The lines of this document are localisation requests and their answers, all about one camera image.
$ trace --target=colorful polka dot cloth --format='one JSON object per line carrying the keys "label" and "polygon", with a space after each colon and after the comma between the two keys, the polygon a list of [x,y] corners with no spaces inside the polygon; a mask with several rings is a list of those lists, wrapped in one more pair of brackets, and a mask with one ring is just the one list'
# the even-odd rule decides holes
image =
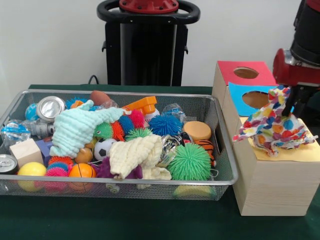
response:
{"label": "colorful polka dot cloth", "polygon": [[290,87],[280,85],[269,90],[269,103],[248,117],[233,141],[252,138],[254,145],[271,157],[278,155],[277,147],[294,149],[314,143],[318,136],[307,136],[308,129],[293,114],[282,116],[289,95]]}

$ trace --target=light green cloth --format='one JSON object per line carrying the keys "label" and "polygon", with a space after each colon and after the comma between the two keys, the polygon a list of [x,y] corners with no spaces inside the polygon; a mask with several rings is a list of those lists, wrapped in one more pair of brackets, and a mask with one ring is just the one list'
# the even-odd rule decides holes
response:
{"label": "light green cloth", "polygon": [[85,144],[91,142],[97,125],[114,123],[124,113],[122,108],[110,107],[89,111],[94,105],[92,100],[77,108],[63,111],[55,118],[55,132],[52,137],[51,156],[75,158]]}

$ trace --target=tan disc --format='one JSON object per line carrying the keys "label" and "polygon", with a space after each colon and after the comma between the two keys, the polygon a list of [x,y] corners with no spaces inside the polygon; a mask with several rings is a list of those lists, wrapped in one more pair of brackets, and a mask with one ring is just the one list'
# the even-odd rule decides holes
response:
{"label": "tan disc", "polygon": [[193,141],[209,140],[211,137],[210,127],[201,121],[188,121],[184,125],[183,131],[189,134]]}

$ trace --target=white wall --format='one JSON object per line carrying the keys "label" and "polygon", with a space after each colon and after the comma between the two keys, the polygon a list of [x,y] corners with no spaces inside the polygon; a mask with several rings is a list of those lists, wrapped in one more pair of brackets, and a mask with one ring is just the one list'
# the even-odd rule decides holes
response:
{"label": "white wall", "polygon": [[[102,0],[0,0],[0,114],[30,84],[107,83]],[[300,0],[190,0],[201,9],[189,25],[184,86],[212,86],[217,60],[266,61],[289,47]]]}

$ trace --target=green spiky ball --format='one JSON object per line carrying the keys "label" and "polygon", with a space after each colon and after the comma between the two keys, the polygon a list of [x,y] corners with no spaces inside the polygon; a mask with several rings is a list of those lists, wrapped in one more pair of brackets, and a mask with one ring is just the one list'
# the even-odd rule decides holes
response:
{"label": "green spiky ball", "polygon": [[125,137],[125,141],[128,142],[139,137],[144,138],[146,136],[150,136],[151,134],[152,131],[148,128],[135,128],[129,131],[128,135]]}
{"label": "green spiky ball", "polygon": [[210,156],[194,143],[176,147],[176,156],[168,165],[172,180],[206,181],[210,177]]}
{"label": "green spiky ball", "polygon": [[114,134],[112,126],[109,123],[103,122],[96,126],[93,136],[103,139],[111,139]]}

